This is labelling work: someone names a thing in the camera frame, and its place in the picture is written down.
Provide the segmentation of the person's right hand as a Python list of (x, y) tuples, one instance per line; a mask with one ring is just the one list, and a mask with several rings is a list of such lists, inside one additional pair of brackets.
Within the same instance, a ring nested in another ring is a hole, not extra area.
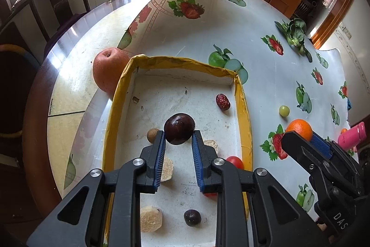
[(326, 224), (319, 224), (319, 223), (317, 223), (317, 226), (321, 229), (321, 231), (325, 231), (327, 229)]

